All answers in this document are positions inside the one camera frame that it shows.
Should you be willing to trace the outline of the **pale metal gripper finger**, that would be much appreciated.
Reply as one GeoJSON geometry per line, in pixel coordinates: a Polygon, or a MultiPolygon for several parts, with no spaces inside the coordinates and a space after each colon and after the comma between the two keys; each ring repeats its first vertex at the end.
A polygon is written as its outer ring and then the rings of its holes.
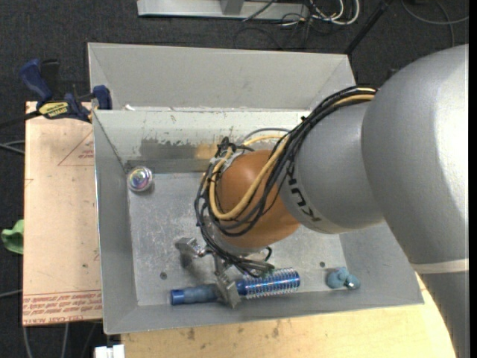
{"type": "Polygon", "coordinates": [[[194,237],[180,238],[174,246],[180,253],[180,264],[184,269],[187,269],[194,259],[200,257],[200,246],[194,237]]]}
{"type": "Polygon", "coordinates": [[[227,275],[225,270],[216,270],[215,279],[223,302],[234,309],[241,302],[235,281],[227,275]]]}

